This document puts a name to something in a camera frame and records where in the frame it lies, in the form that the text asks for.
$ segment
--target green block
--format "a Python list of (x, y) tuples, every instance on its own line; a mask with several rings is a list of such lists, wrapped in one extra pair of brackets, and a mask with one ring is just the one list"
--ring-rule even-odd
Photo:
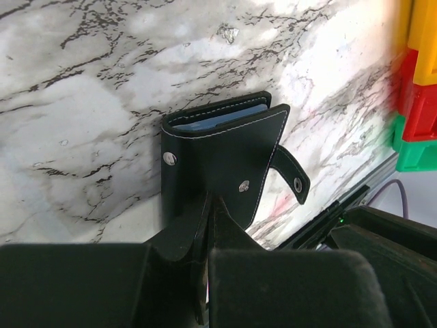
[(407, 142), (402, 140), (405, 118), (395, 119), (393, 149), (399, 153), (396, 170), (399, 172), (419, 172), (437, 170), (437, 140)]

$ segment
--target red plastic bin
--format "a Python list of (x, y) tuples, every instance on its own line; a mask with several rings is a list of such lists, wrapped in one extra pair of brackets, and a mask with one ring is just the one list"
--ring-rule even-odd
[(401, 67), (398, 111), (406, 118), (402, 139), (408, 142), (437, 140), (437, 85), (412, 82), (417, 55), (417, 51), (409, 51)]

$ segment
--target wallet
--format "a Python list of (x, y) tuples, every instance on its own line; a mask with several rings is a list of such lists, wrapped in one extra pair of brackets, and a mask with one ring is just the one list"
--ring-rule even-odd
[(277, 170), (300, 204), (310, 179), (279, 145), (290, 106), (270, 107), (257, 92), (191, 109), (163, 119), (161, 204), (169, 223), (209, 191), (221, 196), (229, 214), (246, 229), (253, 222), (270, 168)]

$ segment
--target white marble table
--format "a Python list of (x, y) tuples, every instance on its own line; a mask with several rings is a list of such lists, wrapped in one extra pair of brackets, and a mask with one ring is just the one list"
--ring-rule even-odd
[(248, 232), (277, 246), (391, 154), (396, 3), (3, 0), (0, 243), (146, 240), (162, 115), (267, 90), (312, 181), (269, 172)]

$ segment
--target metal snap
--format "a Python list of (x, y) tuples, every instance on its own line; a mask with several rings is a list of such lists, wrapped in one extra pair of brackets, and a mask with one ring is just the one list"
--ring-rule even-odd
[(294, 190), (296, 190), (297, 193), (302, 192), (302, 181), (300, 181), (300, 178), (294, 178)]
[(163, 154), (163, 158), (164, 158), (164, 162), (170, 166), (173, 166), (176, 164), (176, 162), (178, 161), (178, 159), (176, 158), (176, 156), (170, 152), (165, 152)]
[(241, 182), (240, 186), (238, 187), (238, 191), (241, 193), (244, 193), (249, 189), (249, 180), (245, 180)]

